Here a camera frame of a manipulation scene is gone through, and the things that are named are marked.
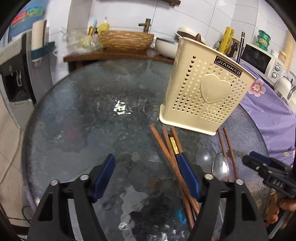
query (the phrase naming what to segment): green container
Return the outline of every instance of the green container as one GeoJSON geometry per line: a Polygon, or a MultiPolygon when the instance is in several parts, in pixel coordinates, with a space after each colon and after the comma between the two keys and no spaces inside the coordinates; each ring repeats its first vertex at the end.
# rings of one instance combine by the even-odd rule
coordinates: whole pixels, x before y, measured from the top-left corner
{"type": "Polygon", "coordinates": [[[267,51],[267,47],[265,47],[263,44],[256,42],[255,45],[261,49],[263,49],[264,51],[267,51]]]}
{"type": "Polygon", "coordinates": [[[271,40],[271,37],[263,30],[259,30],[259,35],[257,36],[257,40],[259,40],[259,38],[265,39],[268,43],[271,40]]]}
{"type": "Polygon", "coordinates": [[[269,41],[271,40],[270,36],[263,30],[259,30],[259,35],[257,36],[256,46],[267,51],[269,46],[269,41]]]}

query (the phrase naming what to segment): wooden shelf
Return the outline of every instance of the wooden shelf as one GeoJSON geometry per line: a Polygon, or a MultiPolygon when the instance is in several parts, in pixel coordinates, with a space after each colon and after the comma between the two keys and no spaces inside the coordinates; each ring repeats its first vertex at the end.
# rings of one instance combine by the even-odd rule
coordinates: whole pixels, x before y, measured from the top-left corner
{"type": "Polygon", "coordinates": [[[161,0],[164,2],[168,2],[171,6],[176,6],[176,5],[180,5],[181,1],[179,0],[161,0]]]}
{"type": "Polygon", "coordinates": [[[93,60],[115,60],[123,58],[139,58],[159,61],[167,64],[174,64],[174,60],[164,57],[160,54],[153,55],[149,52],[152,49],[147,50],[131,50],[131,51],[118,51],[118,50],[102,50],[84,54],[71,54],[64,57],[64,62],[76,62],[76,68],[83,66],[82,61],[93,61],[93,60]]]}

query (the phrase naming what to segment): purple tablecloth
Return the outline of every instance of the purple tablecloth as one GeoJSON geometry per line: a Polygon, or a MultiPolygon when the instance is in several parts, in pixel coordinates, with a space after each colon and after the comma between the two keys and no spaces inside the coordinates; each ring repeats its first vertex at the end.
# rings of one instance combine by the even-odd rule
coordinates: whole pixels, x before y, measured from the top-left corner
{"type": "MultiPolygon", "coordinates": [[[[241,66],[252,73],[257,80],[261,79],[246,65],[241,64],[241,66]]],[[[242,99],[240,105],[260,130],[269,156],[291,165],[295,155],[296,117],[264,81],[262,87],[266,91],[264,88],[256,91],[256,88],[260,88],[259,85],[251,87],[252,89],[242,99]]]]}

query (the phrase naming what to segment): wooden chopstick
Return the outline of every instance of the wooden chopstick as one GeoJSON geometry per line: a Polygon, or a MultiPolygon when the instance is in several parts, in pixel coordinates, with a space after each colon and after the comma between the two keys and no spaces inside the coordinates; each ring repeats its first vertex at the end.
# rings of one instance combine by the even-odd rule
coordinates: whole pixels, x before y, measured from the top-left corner
{"type": "MultiPolygon", "coordinates": [[[[165,128],[162,128],[162,131],[163,131],[163,136],[164,136],[165,142],[166,142],[167,147],[168,147],[168,151],[169,151],[170,155],[172,156],[172,158],[174,159],[175,164],[178,165],[176,156],[174,154],[172,144],[171,144],[170,139],[168,137],[168,132],[167,132],[167,130],[165,128]]],[[[183,203],[184,203],[185,211],[186,211],[186,214],[187,214],[189,227],[190,227],[190,229],[193,229],[194,220],[193,220],[193,216],[192,216],[192,212],[191,212],[190,203],[189,203],[189,200],[187,199],[181,185],[179,185],[179,186],[180,186],[180,192],[181,192],[181,195],[182,195],[182,200],[183,200],[183,203]]]]}
{"type": "Polygon", "coordinates": [[[179,153],[182,153],[183,152],[183,149],[181,147],[181,143],[180,143],[179,137],[177,135],[176,129],[172,126],[170,128],[170,131],[171,131],[171,133],[172,133],[172,135],[173,135],[173,137],[175,139],[175,142],[176,142],[176,145],[178,147],[179,153]]]}
{"type": "Polygon", "coordinates": [[[232,166],[233,166],[233,171],[234,171],[234,178],[238,179],[238,172],[237,172],[237,163],[235,161],[235,157],[234,157],[234,153],[233,153],[233,149],[232,149],[232,145],[230,142],[230,138],[227,132],[227,129],[224,127],[223,128],[224,134],[225,134],[225,138],[228,144],[228,148],[229,148],[229,152],[230,152],[230,156],[231,156],[231,160],[232,160],[232,166]]]}
{"type": "MultiPolygon", "coordinates": [[[[177,145],[177,148],[178,148],[179,153],[182,153],[183,152],[183,149],[182,149],[182,146],[181,146],[179,137],[177,135],[176,129],[173,126],[171,126],[170,131],[171,131],[171,133],[172,133],[172,135],[173,135],[173,137],[175,139],[175,142],[176,142],[176,145],[177,145]]],[[[192,201],[195,202],[196,205],[198,206],[198,208],[200,209],[200,205],[199,205],[198,201],[196,201],[196,199],[193,198],[193,197],[191,197],[191,198],[193,199],[192,201]]]]}
{"type": "Polygon", "coordinates": [[[223,142],[222,133],[221,133],[220,129],[218,129],[217,132],[218,132],[218,137],[219,137],[219,141],[220,141],[223,156],[225,157],[225,159],[228,162],[228,158],[227,158],[227,154],[226,154],[226,150],[225,150],[225,146],[224,146],[224,142],[223,142]]]}
{"type": "Polygon", "coordinates": [[[149,125],[149,127],[150,127],[151,132],[152,132],[154,138],[156,139],[159,147],[161,148],[163,154],[165,155],[165,158],[167,159],[167,161],[171,165],[173,171],[175,172],[177,180],[180,183],[180,185],[181,185],[186,197],[188,198],[191,206],[193,207],[195,213],[198,214],[199,211],[200,211],[199,205],[196,202],[196,200],[191,196],[191,194],[189,192],[189,189],[188,189],[188,187],[186,185],[186,182],[184,181],[183,176],[180,173],[178,165],[175,164],[174,159],[171,157],[168,149],[166,148],[165,144],[163,143],[163,141],[162,141],[160,135],[158,134],[155,126],[154,125],[149,125]]]}

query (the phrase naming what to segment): hand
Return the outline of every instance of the hand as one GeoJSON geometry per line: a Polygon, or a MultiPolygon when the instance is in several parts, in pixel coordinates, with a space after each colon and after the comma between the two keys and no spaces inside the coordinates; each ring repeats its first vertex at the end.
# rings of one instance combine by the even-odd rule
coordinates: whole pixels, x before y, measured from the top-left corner
{"type": "MultiPolygon", "coordinates": [[[[279,219],[279,217],[278,217],[279,207],[276,204],[277,199],[278,199],[278,195],[277,195],[277,193],[275,193],[272,196],[271,203],[269,206],[269,211],[267,214],[267,222],[270,224],[275,223],[279,219]]],[[[295,212],[295,210],[296,210],[296,200],[295,199],[283,199],[283,200],[281,200],[279,205],[280,205],[280,208],[283,210],[288,210],[290,212],[295,212]]]]}

